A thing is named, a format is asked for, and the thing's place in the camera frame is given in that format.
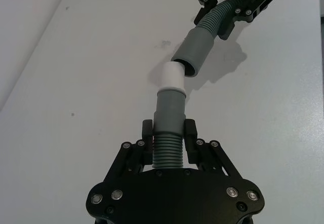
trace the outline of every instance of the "silver screw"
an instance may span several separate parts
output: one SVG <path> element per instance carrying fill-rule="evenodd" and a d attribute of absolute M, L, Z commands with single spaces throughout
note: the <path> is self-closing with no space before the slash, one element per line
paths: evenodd
<path fill-rule="evenodd" d="M 247 191 L 247 195 L 250 200 L 256 201 L 259 199 L 258 195 L 256 193 L 254 193 L 253 191 Z"/>
<path fill-rule="evenodd" d="M 216 141 L 213 141 L 213 142 L 211 143 L 211 145 L 212 145 L 213 147 L 217 147 L 217 146 L 218 146 L 218 143 L 217 143 Z"/>
<path fill-rule="evenodd" d="M 138 144 L 139 146 L 143 146 L 143 145 L 145 145 L 145 142 L 143 142 L 143 141 L 139 141 L 137 144 Z"/>
<path fill-rule="evenodd" d="M 96 194 L 91 197 L 91 203 L 92 204 L 99 204 L 102 201 L 102 195 Z"/>
<path fill-rule="evenodd" d="M 204 144 L 204 142 L 203 142 L 202 140 L 200 140 L 200 139 L 199 139 L 199 140 L 197 140 L 197 141 L 196 141 L 196 143 L 197 143 L 197 144 L 199 144 L 199 145 L 202 145 L 202 144 Z"/>
<path fill-rule="evenodd" d="M 128 149 L 129 147 L 131 147 L 131 144 L 129 144 L 129 143 L 123 144 L 123 148 Z"/>
<path fill-rule="evenodd" d="M 233 188 L 233 187 L 227 188 L 226 192 L 232 198 L 235 198 L 235 197 L 238 196 L 238 191 L 235 188 Z"/>
<path fill-rule="evenodd" d="M 123 192 L 121 190 L 115 190 L 114 192 L 111 193 L 111 198 L 113 200 L 119 200 L 123 196 Z"/>

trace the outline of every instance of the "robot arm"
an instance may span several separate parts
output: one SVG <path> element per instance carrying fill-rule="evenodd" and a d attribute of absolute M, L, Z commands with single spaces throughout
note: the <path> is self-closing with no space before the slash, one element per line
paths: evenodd
<path fill-rule="evenodd" d="M 220 143 L 198 138 L 195 121 L 186 119 L 184 77 L 197 75 L 217 35 L 227 39 L 235 21 L 252 22 L 272 0 L 199 1 L 196 28 L 164 66 L 154 124 L 143 121 L 142 139 L 121 145 L 88 194 L 96 224 L 253 224 L 264 207 L 260 189 L 241 177 Z M 183 168 L 183 140 L 197 169 Z"/>

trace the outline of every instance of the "gray surface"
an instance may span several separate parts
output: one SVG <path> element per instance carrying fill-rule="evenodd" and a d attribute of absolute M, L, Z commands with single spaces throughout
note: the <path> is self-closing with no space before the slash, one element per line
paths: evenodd
<path fill-rule="evenodd" d="M 61 0 L 0 0 L 0 111 Z"/>
<path fill-rule="evenodd" d="M 120 144 L 141 137 L 160 67 L 199 8 L 62 1 L 0 113 L 0 223 L 93 223 L 88 191 Z M 319 0 L 275 0 L 228 41 L 216 39 L 185 81 L 199 137 L 219 140 L 265 197 L 255 223 L 324 219 L 321 63 Z"/>

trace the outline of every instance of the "white plastic tube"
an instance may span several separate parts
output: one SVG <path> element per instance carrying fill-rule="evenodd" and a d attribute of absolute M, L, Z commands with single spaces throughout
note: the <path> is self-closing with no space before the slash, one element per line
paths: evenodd
<path fill-rule="evenodd" d="M 179 62 L 166 62 L 162 69 L 160 90 L 164 88 L 176 88 L 184 90 L 184 65 Z"/>

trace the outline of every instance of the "bolt head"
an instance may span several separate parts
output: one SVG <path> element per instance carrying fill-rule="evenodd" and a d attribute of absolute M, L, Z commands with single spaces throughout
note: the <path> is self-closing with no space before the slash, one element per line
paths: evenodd
<path fill-rule="evenodd" d="M 236 188 L 229 187 L 229 188 L 227 188 L 226 192 L 232 198 L 235 198 L 238 196 L 238 191 L 236 190 Z"/>
<path fill-rule="evenodd" d="M 92 204 L 99 204 L 102 201 L 102 195 L 96 194 L 91 197 Z"/>
<path fill-rule="evenodd" d="M 186 170 L 184 170 L 184 174 L 189 176 L 191 174 L 191 172 L 190 172 L 190 170 L 186 169 Z"/>
<path fill-rule="evenodd" d="M 129 147 L 131 147 L 131 144 L 129 144 L 129 143 L 123 144 L 123 148 L 128 149 Z"/>
<path fill-rule="evenodd" d="M 145 145 L 145 142 L 144 141 L 139 141 L 138 143 L 137 143 L 139 146 L 143 146 L 143 145 Z"/>
<path fill-rule="evenodd" d="M 246 212 L 248 210 L 247 205 L 244 202 L 237 202 L 236 207 L 241 212 Z"/>
<path fill-rule="evenodd" d="M 211 142 L 211 145 L 212 145 L 213 147 L 217 147 L 217 146 L 218 146 L 218 142 L 216 142 L 216 141 L 212 141 L 212 142 Z"/>
<path fill-rule="evenodd" d="M 202 145 L 202 144 L 204 144 L 204 142 L 203 142 L 202 140 L 200 140 L 200 139 L 197 140 L 196 143 L 197 143 L 198 145 Z"/>
<path fill-rule="evenodd" d="M 113 206 L 108 206 L 108 208 L 107 208 L 108 214 L 113 214 L 114 211 L 115 211 L 115 208 Z"/>
<path fill-rule="evenodd" d="M 158 177 L 161 177 L 161 176 L 162 176 L 162 172 L 161 172 L 160 170 L 157 170 L 157 171 L 155 172 L 155 174 L 156 174 Z"/>
<path fill-rule="evenodd" d="M 121 190 L 115 190 L 111 193 L 111 198 L 113 200 L 120 200 L 123 196 L 123 192 Z"/>
<path fill-rule="evenodd" d="M 247 191 L 248 198 L 253 201 L 257 201 L 259 199 L 258 195 L 253 191 Z"/>

